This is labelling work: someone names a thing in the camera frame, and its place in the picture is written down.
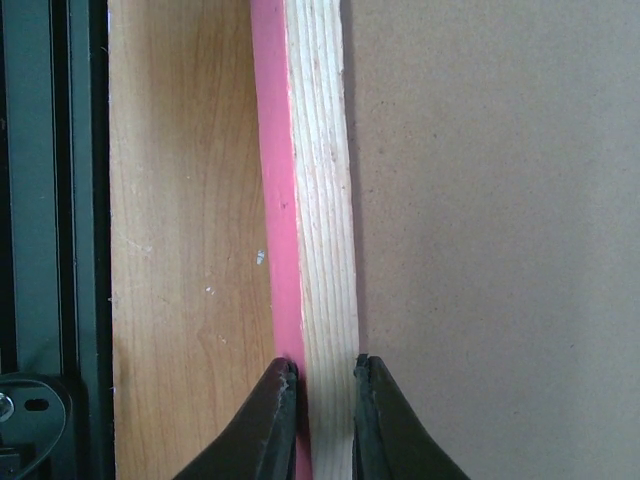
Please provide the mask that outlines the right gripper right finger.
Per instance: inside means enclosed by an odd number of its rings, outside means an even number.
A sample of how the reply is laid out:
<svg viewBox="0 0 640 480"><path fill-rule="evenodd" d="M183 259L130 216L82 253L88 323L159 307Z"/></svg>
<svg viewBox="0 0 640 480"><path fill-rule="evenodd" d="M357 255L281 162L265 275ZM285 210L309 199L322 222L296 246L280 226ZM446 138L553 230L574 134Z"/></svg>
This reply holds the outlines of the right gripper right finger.
<svg viewBox="0 0 640 480"><path fill-rule="evenodd" d="M359 355L354 376L354 479L468 477L429 435L380 357Z"/></svg>

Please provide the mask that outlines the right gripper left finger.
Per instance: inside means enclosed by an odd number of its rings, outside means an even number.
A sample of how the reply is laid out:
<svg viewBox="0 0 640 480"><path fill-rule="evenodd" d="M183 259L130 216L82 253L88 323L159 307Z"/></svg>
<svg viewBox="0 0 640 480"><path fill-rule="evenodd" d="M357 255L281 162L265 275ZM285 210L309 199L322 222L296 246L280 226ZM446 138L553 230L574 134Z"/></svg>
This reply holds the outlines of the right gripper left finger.
<svg viewBox="0 0 640 480"><path fill-rule="evenodd" d="M274 359L221 434L178 479L293 479L298 369Z"/></svg>

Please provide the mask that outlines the pink picture frame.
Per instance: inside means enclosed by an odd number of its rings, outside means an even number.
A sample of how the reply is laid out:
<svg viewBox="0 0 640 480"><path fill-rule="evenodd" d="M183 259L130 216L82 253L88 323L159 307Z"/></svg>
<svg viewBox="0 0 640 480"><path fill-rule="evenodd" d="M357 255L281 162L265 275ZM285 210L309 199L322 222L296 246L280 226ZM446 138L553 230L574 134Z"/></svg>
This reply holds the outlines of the pink picture frame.
<svg viewBox="0 0 640 480"><path fill-rule="evenodd" d="M475 479L639 475L639 5L348 1L365 343Z"/></svg>

